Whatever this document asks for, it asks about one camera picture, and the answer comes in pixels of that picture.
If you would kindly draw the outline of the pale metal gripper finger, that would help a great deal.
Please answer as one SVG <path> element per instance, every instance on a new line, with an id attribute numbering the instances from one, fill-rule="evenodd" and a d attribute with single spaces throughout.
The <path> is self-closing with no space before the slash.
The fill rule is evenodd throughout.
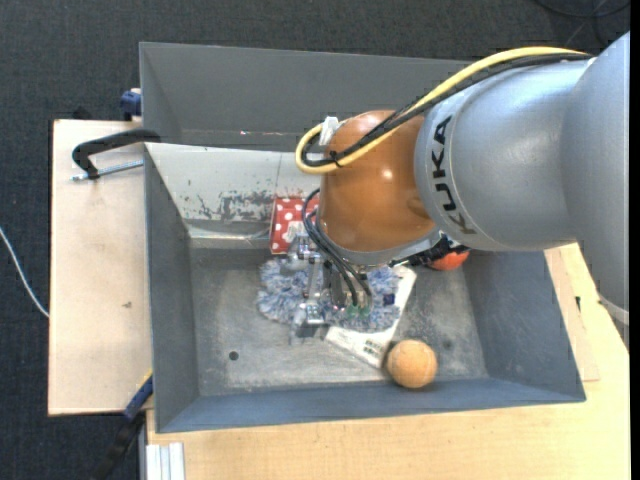
<path id="1" fill-rule="evenodd" d="M 309 338 L 324 339 L 327 323 L 318 305 L 301 303 L 294 311 L 289 328 L 289 343 L 303 344 Z"/>
<path id="2" fill-rule="evenodd" d="M 308 235 L 298 235 L 290 244 L 285 260 L 288 271 L 303 271 L 315 255 L 315 243 Z"/>

